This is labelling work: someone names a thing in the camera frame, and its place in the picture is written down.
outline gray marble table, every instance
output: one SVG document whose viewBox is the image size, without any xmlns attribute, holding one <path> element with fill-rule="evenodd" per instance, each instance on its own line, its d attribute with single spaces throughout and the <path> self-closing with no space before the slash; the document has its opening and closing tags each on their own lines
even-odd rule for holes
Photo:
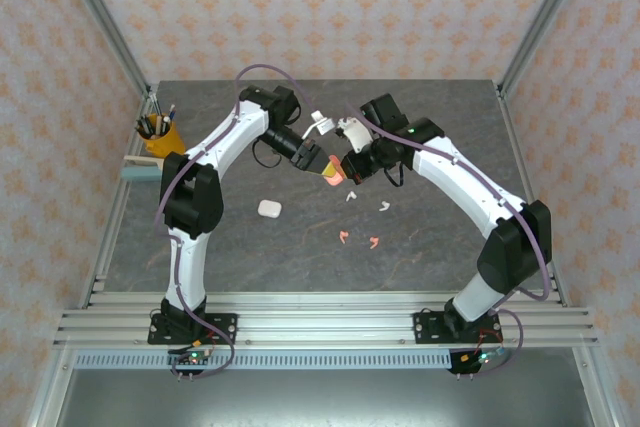
<svg viewBox="0 0 640 427">
<path fill-rule="evenodd" d="M 273 89 L 276 81 L 253 82 Z M 303 81 L 316 108 L 343 116 L 353 105 L 391 93 L 410 120 L 430 117 L 479 168 L 524 198 L 506 127 L 489 81 L 331 80 Z M 162 82 L 162 106 L 175 103 L 178 129 L 188 146 L 203 139 L 231 110 L 230 82 Z M 294 129 L 310 124 L 310 111 Z M 346 141 L 318 139 L 342 157 Z M 275 157 L 258 149 L 264 161 Z M 361 186 L 330 187 L 321 177 L 286 161 L 259 166 L 250 149 L 222 180 L 225 212 L 211 236 L 205 270 L 210 291 L 454 290 L 476 272 L 483 239 L 470 219 L 441 191 L 413 172 L 394 188 L 382 173 Z M 345 202 L 349 191 L 357 199 Z M 159 183 L 136 183 L 131 191 L 108 272 L 108 291 L 164 291 L 169 243 L 153 234 Z M 278 219 L 260 217 L 262 199 L 282 204 Z M 381 202 L 391 207 L 379 212 Z M 348 231 L 346 245 L 339 240 Z M 369 238 L 379 237 L 371 250 Z"/>
</svg>

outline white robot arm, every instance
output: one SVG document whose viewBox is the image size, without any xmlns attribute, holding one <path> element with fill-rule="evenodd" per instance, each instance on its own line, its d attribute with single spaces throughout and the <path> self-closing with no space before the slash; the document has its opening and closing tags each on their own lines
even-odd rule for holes
<svg viewBox="0 0 640 427">
<path fill-rule="evenodd" d="M 467 160 L 442 129 L 429 119 L 409 123 L 389 94 L 365 104 L 360 111 L 376 127 L 445 152 L 453 159 L 448 161 L 428 150 L 417 150 L 387 137 L 373 139 L 369 136 L 369 140 L 366 140 L 361 129 L 354 128 L 354 122 L 360 123 L 354 118 L 339 123 L 349 126 L 349 131 L 338 133 L 344 134 L 353 147 L 341 163 L 347 178 L 360 184 L 378 170 L 387 173 L 398 164 L 400 169 L 404 166 L 414 170 L 447 194 L 471 218 L 486 239 L 478 258 L 478 273 L 445 306 L 442 322 L 446 325 L 433 326 L 434 329 L 440 329 L 438 335 L 434 336 L 439 342 L 443 340 L 440 333 L 446 330 L 457 339 L 457 334 L 473 329 L 497 302 L 538 271 L 533 247 L 505 203 L 515 208 L 527 222 L 546 263 L 551 260 L 549 209 L 540 201 L 528 205 L 497 185 Z M 497 200 L 476 176 L 461 167 L 462 163 L 493 187 L 501 198 Z"/>
<path fill-rule="evenodd" d="M 251 142 L 267 131 L 269 126 L 269 113 L 263 110 L 260 105 L 250 101 L 240 102 L 240 114 L 233 130 L 224 137 L 213 149 L 205 153 L 198 164 L 211 165 L 218 172 L 218 179 L 222 180 L 225 172 L 231 163 L 238 157 Z M 192 157 L 205 149 L 213 139 L 218 137 L 233 122 L 234 113 L 229 116 L 198 145 L 189 149 L 187 157 Z M 205 298 L 204 290 L 204 261 L 207 250 L 207 243 L 211 232 L 203 232 L 195 239 L 184 230 L 175 227 L 169 228 L 169 233 L 178 237 L 182 242 L 180 255 L 180 278 L 178 282 L 181 286 L 182 295 L 187 306 L 193 310 L 198 307 Z M 175 265 L 177 245 L 175 240 L 171 240 L 171 265 Z M 176 282 L 174 270 L 171 269 L 171 279 L 165 298 L 169 304 L 182 309 L 180 300 L 176 293 Z"/>
<path fill-rule="evenodd" d="M 165 159 L 160 198 L 189 159 L 204 152 L 169 192 L 163 211 L 165 224 L 172 236 L 171 278 L 160 313 L 152 316 L 149 343 L 189 343 L 206 334 L 202 326 L 187 315 L 184 307 L 202 319 L 206 316 L 204 264 L 207 242 L 224 211 L 220 181 L 251 142 L 259 140 L 266 143 L 299 170 L 328 177 L 335 174 L 335 167 L 327 154 L 312 139 L 303 138 L 288 127 L 296 120 L 293 115 L 299 108 L 298 100 L 289 89 L 276 87 L 270 92 L 250 86 L 240 94 L 237 114 L 234 110 L 185 155 L 173 152 Z M 314 114 L 314 125 L 325 129 L 329 119 L 321 118 L 317 115 L 319 113 Z M 234 122 L 233 129 L 207 150 L 206 146 Z M 178 285 L 184 305 L 178 296 Z"/>
</svg>

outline floral wallpaper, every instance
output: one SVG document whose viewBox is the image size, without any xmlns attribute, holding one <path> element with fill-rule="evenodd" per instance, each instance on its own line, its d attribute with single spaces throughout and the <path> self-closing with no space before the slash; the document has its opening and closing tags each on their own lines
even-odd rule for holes
<svg viewBox="0 0 640 427">
<path fill-rule="evenodd" d="M 571 300 L 640 419 L 640 0 L 565 0 L 509 98 Z"/>
<path fill-rule="evenodd" d="M 82 0 L 0 0 L 0 424 L 94 262 L 139 96 Z"/>
<path fill-rule="evenodd" d="M 105 1 L 150 82 L 229 79 L 255 62 L 297 78 L 500 80 L 542 3 Z"/>
</svg>

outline metal floor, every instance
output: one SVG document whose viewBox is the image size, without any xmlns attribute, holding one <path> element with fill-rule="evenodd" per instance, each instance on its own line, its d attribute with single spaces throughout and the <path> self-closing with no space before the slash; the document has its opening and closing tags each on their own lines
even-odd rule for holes
<svg viewBox="0 0 640 427">
<path fill-rule="evenodd" d="M 59 427 L 589 427 L 568 349 L 525 350 L 474 381 L 446 371 L 76 371 Z"/>
<path fill-rule="evenodd" d="M 286 82 L 254 82 L 273 89 Z M 335 80 L 303 81 L 317 109 L 335 118 L 345 101 L 359 106 L 384 93 L 394 96 L 410 120 L 429 117 L 480 169 L 512 193 L 524 189 L 502 113 L 490 81 Z M 162 82 L 161 106 L 176 104 L 178 130 L 188 146 L 202 140 L 230 112 L 228 81 Z M 294 130 L 304 131 L 310 112 Z M 334 134 L 318 142 L 342 157 L 348 142 Z M 266 147 L 258 149 L 272 161 Z M 225 212 L 211 236 L 205 287 L 222 292 L 308 292 L 371 290 L 457 290 L 476 272 L 483 246 L 480 232 L 445 194 L 407 172 L 394 188 L 382 175 L 360 186 L 329 187 L 315 175 L 286 162 L 273 170 L 259 166 L 250 149 L 222 180 Z M 345 202 L 349 191 L 358 198 Z M 109 268 L 106 290 L 159 292 L 169 280 L 169 242 L 152 229 L 159 183 L 135 183 Z M 257 213 L 262 199 L 282 204 L 280 218 Z M 391 207 L 379 212 L 382 201 Z M 341 230 L 350 233 L 347 245 Z M 370 250 L 370 237 L 380 244 Z M 537 278 L 527 286 L 539 287 Z"/>
</svg>

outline pencil cup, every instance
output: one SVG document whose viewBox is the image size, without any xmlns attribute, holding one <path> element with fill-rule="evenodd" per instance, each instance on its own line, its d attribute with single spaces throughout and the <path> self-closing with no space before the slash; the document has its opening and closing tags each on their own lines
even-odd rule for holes
<svg viewBox="0 0 640 427">
<path fill-rule="evenodd" d="M 156 114 L 149 114 L 151 125 L 156 125 L 156 118 Z M 140 138 L 144 142 L 144 146 L 147 149 L 147 152 L 149 152 L 154 157 L 159 157 L 161 159 L 164 159 L 171 152 L 184 154 L 187 151 L 186 147 L 184 146 L 184 142 L 182 141 L 182 138 L 178 133 L 175 122 L 171 122 L 169 124 L 169 131 L 162 137 L 159 137 L 157 139 L 145 139 L 141 136 Z"/>
</svg>

